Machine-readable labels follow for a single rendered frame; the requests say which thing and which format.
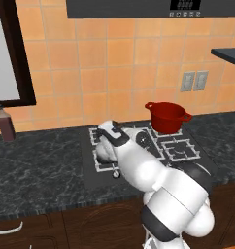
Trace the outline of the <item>dark wood cupboard door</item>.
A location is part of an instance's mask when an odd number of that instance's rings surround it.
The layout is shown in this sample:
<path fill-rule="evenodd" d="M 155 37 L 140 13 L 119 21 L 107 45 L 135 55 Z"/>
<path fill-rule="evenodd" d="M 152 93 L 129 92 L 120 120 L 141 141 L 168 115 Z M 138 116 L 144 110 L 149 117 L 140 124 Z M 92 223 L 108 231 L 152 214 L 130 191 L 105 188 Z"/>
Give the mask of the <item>dark wood cupboard door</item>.
<path fill-rule="evenodd" d="M 183 238 L 191 249 L 225 249 L 235 246 L 235 183 L 214 187 L 210 202 L 215 226 L 204 237 L 184 234 Z"/>
<path fill-rule="evenodd" d="M 143 249 L 140 198 L 63 211 L 70 249 Z"/>

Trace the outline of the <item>dark red sauce bottle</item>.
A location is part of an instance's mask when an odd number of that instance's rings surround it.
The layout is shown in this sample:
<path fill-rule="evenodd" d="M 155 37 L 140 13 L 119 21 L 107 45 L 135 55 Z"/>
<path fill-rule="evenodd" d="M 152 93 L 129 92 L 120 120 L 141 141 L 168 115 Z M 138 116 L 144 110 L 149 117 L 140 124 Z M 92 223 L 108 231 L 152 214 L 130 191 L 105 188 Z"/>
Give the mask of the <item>dark red sauce bottle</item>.
<path fill-rule="evenodd" d="M 16 132 L 13 125 L 11 115 L 0 107 L 0 130 L 4 141 L 14 141 Z"/>

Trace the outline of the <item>dark framed window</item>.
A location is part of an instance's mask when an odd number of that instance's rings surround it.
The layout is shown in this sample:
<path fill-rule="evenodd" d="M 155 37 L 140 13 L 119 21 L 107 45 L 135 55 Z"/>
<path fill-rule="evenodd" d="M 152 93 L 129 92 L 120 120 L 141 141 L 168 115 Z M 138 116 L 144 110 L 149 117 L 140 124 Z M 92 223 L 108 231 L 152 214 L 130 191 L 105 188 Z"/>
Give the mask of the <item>dark framed window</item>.
<path fill-rule="evenodd" d="M 15 0 L 0 0 L 0 105 L 36 104 Z"/>

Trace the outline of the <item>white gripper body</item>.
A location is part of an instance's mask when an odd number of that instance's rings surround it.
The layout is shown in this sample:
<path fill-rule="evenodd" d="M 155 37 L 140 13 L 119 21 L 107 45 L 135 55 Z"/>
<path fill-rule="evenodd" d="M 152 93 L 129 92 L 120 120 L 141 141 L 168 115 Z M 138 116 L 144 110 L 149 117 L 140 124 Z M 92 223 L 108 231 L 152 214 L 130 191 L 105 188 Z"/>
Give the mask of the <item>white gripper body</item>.
<path fill-rule="evenodd" d="M 101 163 L 114 162 L 117 160 L 113 146 L 108 140 L 101 140 L 97 144 L 96 155 L 98 161 Z"/>

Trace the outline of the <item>dark wall shelf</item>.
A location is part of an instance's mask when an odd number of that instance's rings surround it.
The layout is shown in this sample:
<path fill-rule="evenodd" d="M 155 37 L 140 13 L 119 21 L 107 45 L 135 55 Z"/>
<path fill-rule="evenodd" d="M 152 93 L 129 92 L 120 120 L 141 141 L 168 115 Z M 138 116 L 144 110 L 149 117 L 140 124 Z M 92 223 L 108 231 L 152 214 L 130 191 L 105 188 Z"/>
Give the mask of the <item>dark wall shelf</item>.
<path fill-rule="evenodd" d="M 211 49 L 211 54 L 235 65 L 235 48 Z"/>

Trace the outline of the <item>black gas hob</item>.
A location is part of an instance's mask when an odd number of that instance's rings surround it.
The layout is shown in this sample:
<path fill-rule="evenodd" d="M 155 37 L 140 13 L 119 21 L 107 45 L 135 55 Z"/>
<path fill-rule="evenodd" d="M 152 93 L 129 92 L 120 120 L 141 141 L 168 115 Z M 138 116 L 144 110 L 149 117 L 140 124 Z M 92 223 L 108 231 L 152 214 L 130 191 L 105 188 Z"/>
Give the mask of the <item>black gas hob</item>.
<path fill-rule="evenodd" d="M 122 128 L 142 130 L 142 147 L 152 153 L 165 166 L 172 166 L 177 162 L 192 161 L 203 166 L 212 177 L 218 172 L 218 166 L 210 159 L 185 127 L 181 127 L 174 134 L 158 133 L 151 127 L 150 121 L 122 123 Z M 88 189 L 124 184 L 125 179 L 113 177 L 116 170 L 120 173 L 118 163 L 101 163 L 97 160 L 96 146 L 100 142 L 97 135 L 97 124 L 81 129 L 84 184 Z"/>

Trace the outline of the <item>dark wood drawer front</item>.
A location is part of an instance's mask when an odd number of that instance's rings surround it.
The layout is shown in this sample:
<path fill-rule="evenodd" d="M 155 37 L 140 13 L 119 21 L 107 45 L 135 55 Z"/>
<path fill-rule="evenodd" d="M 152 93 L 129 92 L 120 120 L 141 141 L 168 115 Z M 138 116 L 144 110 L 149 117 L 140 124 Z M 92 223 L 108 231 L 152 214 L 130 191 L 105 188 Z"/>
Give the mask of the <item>dark wood drawer front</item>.
<path fill-rule="evenodd" d="M 60 212 L 0 222 L 0 231 L 19 226 L 20 231 L 0 235 L 0 249 L 69 249 Z"/>

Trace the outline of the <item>grey wall socket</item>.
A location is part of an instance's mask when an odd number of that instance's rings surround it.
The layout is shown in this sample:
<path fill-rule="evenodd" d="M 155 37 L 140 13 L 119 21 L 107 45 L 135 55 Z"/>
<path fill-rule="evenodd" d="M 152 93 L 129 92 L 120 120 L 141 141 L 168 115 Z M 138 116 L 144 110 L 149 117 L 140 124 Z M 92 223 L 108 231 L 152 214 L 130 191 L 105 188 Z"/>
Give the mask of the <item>grey wall socket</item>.
<path fill-rule="evenodd" d="M 181 92 L 191 91 L 194 81 L 194 76 L 195 76 L 194 71 L 184 72 L 181 84 Z"/>
<path fill-rule="evenodd" d="M 205 88 L 208 74 L 209 74 L 208 70 L 197 72 L 194 87 L 193 87 L 194 91 L 203 90 Z"/>

